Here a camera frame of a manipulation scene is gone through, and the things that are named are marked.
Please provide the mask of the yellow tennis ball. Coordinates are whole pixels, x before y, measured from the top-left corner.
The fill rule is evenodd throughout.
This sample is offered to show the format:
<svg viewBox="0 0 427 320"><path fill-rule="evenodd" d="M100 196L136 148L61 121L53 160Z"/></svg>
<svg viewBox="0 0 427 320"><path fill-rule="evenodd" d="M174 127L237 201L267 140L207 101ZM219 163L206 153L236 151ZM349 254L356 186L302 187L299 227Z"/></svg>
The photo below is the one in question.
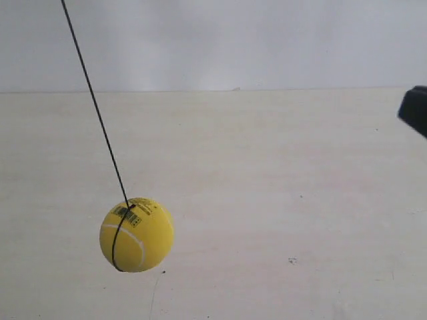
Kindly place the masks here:
<svg viewBox="0 0 427 320"><path fill-rule="evenodd" d="M159 265L171 251L171 213L157 201L135 197L117 204L105 216L99 232L104 257L117 270L138 273Z"/></svg>

